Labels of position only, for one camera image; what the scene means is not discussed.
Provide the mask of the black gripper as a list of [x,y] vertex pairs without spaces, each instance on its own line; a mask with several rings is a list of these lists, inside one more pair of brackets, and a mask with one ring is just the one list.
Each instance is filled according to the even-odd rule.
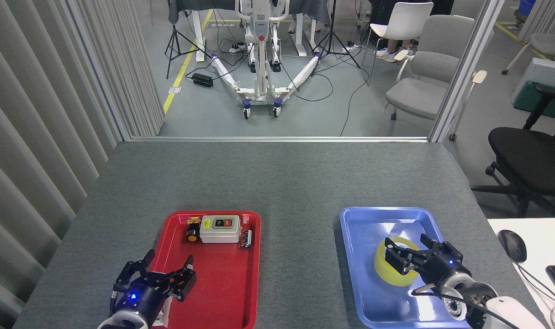
[[470,271],[461,262],[463,255],[450,242],[439,242],[427,234],[421,234],[421,242],[436,255],[427,260],[428,251],[415,249],[408,239],[385,239],[385,261],[401,275],[423,266],[426,262],[426,284],[443,286],[445,281],[456,273],[470,275]]
[[123,266],[113,285],[113,292],[122,293],[122,297],[112,305],[112,314],[127,310],[138,312],[144,320],[156,320],[169,296],[179,302],[186,300],[197,281],[193,255],[187,257],[181,269],[167,273],[161,282],[135,279],[130,283],[137,272],[140,278],[148,277],[148,267],[154,256],[154,249],[150,249],[142,260],[128,261]]

